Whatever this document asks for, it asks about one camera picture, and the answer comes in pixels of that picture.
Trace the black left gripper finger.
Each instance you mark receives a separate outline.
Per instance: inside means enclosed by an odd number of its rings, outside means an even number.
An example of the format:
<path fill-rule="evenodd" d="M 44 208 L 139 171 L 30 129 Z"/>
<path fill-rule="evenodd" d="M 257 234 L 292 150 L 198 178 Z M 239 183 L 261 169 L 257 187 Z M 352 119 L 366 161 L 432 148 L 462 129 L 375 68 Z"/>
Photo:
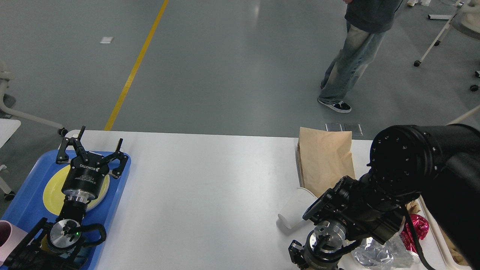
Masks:
<path fill-rule="evenodd" d="M 58 149 L 57 157 L 55 159 L 56 164 L 70 164 L 71 161 L 74 159 L 70 158 L 70 156 L 66 153 L 68 146 L 73 147 L 76 154 L 75 158 L 80 157 L 84 164 L 89 162 L 89 156 L 81 143 L 81 138 L 83 136 L 83 133 L 85 132 L 85 129 L 86 126 L 82 126 L 82 128 L 79 130 L 79 134 L 77 135 L 77 137 L 64 137 Z"/>
<path fill-rule="evenodd" d="M 115 152 L 112 152 L 111 154 L 104 156 L 100 159 L 99 172 L 102 175 L 108 174 L 112 176 L 114 179 L 118 179 L 120 178 L 120 176 L 122 176 L 122 173 L 125 170 L 127 161 L 129 160 L 129 157 L 124 152 L 121 151 L 122 142 L 123 142 L 123 138 L 120 138 L 118 140 L 118 145 L 115 149 Z M 114 160 L 118 160 L 119 165 L 118 167 L 110 169 L 108 164 Z"/>

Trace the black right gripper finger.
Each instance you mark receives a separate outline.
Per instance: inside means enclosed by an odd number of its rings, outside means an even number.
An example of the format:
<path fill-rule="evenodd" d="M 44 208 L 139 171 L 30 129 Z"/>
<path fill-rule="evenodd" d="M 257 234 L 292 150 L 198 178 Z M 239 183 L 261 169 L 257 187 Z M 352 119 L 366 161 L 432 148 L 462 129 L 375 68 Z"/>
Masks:
<path fill-rule="evenodd" d="M 306 268 L 306 262 L 302 253 L 303 247 L 300 242 L 293 240 L 288 247 L 288 252 L 290 260 L 293 264 L 295 264 L 299 269 Z"/>

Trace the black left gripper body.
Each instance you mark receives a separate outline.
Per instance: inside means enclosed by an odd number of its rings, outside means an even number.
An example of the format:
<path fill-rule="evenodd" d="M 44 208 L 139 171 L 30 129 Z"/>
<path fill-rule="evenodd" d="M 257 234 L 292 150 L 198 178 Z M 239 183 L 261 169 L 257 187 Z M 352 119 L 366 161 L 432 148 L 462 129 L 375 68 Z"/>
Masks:
<path fill-rule="evenodd" d="M 109 187 L 110 168 L 106 157 L 95 152 L 86 152 L 77 154 L 72 159 L 66 158 L 66 155 L 61 156 L 61 163 L 70 166 L 61 188 L 65 199 L 84 204 L 101 201 Z"/>

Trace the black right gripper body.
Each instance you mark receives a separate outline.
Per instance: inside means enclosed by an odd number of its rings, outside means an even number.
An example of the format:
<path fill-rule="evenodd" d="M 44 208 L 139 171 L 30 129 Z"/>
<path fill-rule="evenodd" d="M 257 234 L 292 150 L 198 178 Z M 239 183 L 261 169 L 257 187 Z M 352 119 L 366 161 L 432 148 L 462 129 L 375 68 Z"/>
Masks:
<path fill-rule="evenodd" d="M 306 242 L 303 257 L 309 270 L 339 270 L 338 263 L 346 248 L 334 245 L 327 240 L 312 240 Z"/>

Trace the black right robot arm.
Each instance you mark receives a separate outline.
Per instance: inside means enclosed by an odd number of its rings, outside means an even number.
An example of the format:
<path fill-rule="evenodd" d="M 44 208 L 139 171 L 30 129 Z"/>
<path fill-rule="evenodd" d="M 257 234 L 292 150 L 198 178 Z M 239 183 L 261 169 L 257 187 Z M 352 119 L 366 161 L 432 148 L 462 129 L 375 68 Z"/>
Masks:
<path fill-rule="evenodd" d="M 304 245 L 293 240 L 299 269 L 332 270 L 343 255 L 372 237 L 381 244 L 406 223 L 429 270 L 406 204 L 422 197 L 470 267 L 479 269 L 480 133 L 465 124 L 393 125 L 377 134 L 370 170 L 359 180 L 343 176 L 303 214 L 315 229 Z"/>

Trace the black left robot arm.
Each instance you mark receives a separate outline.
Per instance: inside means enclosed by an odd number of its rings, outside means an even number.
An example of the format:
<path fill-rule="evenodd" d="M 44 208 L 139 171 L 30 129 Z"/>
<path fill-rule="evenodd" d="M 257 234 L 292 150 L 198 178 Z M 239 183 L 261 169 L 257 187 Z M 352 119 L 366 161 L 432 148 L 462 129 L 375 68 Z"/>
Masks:
<path fill-rule="evenodd" d="M 88 151 L 85 127 L 43 154 L 1 217 L 2 270 L 93 270 L 130 170 L 114 151 Z"/>

